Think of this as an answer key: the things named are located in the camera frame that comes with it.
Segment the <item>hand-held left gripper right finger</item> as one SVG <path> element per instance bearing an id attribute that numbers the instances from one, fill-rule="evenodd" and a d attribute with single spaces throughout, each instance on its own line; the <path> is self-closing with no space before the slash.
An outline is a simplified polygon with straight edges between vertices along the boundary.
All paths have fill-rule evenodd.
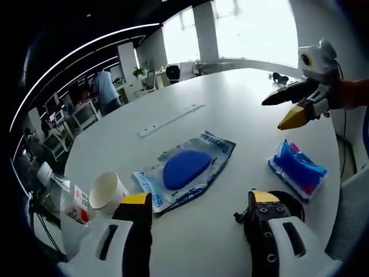
<path id="1" fill-rule="evenodd" d="M 333 276 L 342 265 L 274 194 L 252 189 L 243 213 L 252 276 Z"/>

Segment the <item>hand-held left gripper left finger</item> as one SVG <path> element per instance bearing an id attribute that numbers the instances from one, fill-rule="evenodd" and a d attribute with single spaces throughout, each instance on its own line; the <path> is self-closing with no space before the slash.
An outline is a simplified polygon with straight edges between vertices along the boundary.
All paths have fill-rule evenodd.
<path id="1" fill-rule="evenodd" d="M 112 217 L 97 214 L 82 234 L 72 229 L 66 276 L 149 276 L 152 195 L 126 196 Z"/>

